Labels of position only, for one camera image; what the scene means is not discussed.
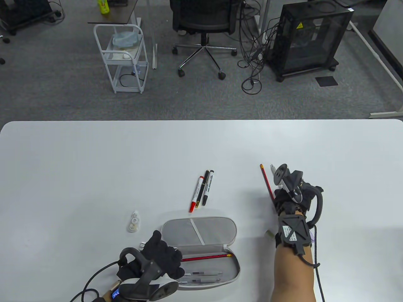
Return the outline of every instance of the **pencil case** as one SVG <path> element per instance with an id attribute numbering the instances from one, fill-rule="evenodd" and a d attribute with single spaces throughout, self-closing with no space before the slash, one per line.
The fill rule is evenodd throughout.
<path id="1" fill-rule="evenodd" d="M 225 217 L 169 220 L 162 226 L 161 235 L 169 246 L 174 246 L 182 252 L 183 259 L 231 254 L 222 258 L 182 262 L 181 267 L 185 270 L 185 276 L 178 279 L 179 289 L 214 288 L 238 278 L 241 267 L 236 255 L 229 248 L 237 236 L 237 227 L 233 220 Z M 219 274 L 194 274 L 203 272 Z"/>

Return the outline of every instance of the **black glove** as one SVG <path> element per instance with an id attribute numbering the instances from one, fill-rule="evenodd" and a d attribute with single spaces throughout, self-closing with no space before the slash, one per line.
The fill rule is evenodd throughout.
<path id="1" fill-rule="evenodd" d="M 180 267 L 182 261 L 182 253 L 168 246 L 165 241 L 161 240 L 161 233 L 154 231 L 152 237 L 144 245 L 141 251 L 147 260 L 155 261 L 161 268 L 161 276 L 165 273 L 172 279 L 183 277 L 185 271 Z M 121 280 L 141 277 L 141 265 L 138 261 L 133 260 L 119 268 L 117 276 Z"/>
<path id="2" fill-rule="evenodd" d="M 320 191 L 323 192 L 323 189 L 319 186 L 316 186 L 316 188 Z M 301 203 L 295 203 L 290 195 L 286 192 L 284 189 L 277 189 L 274 191 L 274 194 L 276 195 L 276 198 L 274 199 L 274 207 L 276 208 L 277 214 L 280 215 L 282 211 L 289 210 L 290 212 L 295 210 L 300 210 L 304 216 L 306 215 L 306 212 L 309 211 L 311 208 L 311 202 L 312 199 L 315 197 L 315 193 L 312 192 L 311 190 L 301 190 L 302 193 L 302 202 Z"/>

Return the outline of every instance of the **black marker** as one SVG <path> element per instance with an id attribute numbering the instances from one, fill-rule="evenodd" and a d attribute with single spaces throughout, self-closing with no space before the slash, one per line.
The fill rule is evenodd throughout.
<path id="1" fill-rule="evenodd" d="M 206 185 L 206 181 L 207 181 L 207 177 L 208 177 L 209 172 L 210 172 L 209 170 L 206 170 L 206 173 L 204 174 L 204 179 L 203 179 L 203 182 L 201 183 L 200 192 L 199 192 L 199 195 L 198 195 L 197 200 L 196 200 L 196 208 L 199 207 L 200 200 L 201 200 L 201 198 L 203 196 L 203 190 L 204 190 L 204 186 Z"/>
<path id="2" fill-rule="evenodd" d="M 210 173 L 208 174 L 208 177 L 207 177 L 206 189 L 204 190 L 202 205 L 206 205 L 208 193 L 210 192 L 210 188 L 211 188 L 211 181 L 213 180 L 213 176 L 214 176 L 214 170 L 210 170 Z"/>

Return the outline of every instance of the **chair base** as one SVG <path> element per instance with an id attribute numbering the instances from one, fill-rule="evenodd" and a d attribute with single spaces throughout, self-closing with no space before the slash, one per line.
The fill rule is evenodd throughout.
<path id="1" fill-rule="evenodd" d="M 218 63 L 216 62 L 216 60 L 214 59 L 214 57 L 212 56 L 212 54 L 210 53 L 209 50 L 214 50 L 214 49 L 230 50 L 231 55 L 236 56 L 237 55 L 237 49 L 234 48 L 234 47 L 224 47 L 224 46 L 212 46 L 212 45 L 209 45 L 208 44 L 208 36 L 207 36 L 207 34 L 202 34 L 201 41 L 202 41 L 201 44 L 188 44 L 188 45 L 187 44 L 174 44 L 174 47 L 172 49 L 173 54 L 178 54 L 178 48 L 177 47 L 197 48 L 197 50 L 194 53 L 192 53 L 185 61 L 182 62 L 182 64 L 179 65 L 178 75 L 180 77 L 184 77 L 185 72 L 182 70 L 182 67 L 185 66 L 191 59 L 193 59 L 202 50 L 205 50 L 207 52 L 207 54 L 209 55 L 209 57 L 213 60 L 214 64 L 216 65 L 216 67 L 218 69 L 218 78 L 220 80 L 224 80 L 225 77 L 226 77 L 226 74 L 223 73 L 221 67 L 218 65 Z"/>

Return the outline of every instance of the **correction tape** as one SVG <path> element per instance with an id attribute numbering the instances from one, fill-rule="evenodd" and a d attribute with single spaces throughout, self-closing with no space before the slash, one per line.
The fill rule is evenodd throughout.
<path id="1" fill-rule="evenodd" d="M 130 217 L 129 225 L 127 226 L 127 231 L 129 233 L 135 233 L 140 228 L 140 216 L 137 211 L 134 211 Z"/>

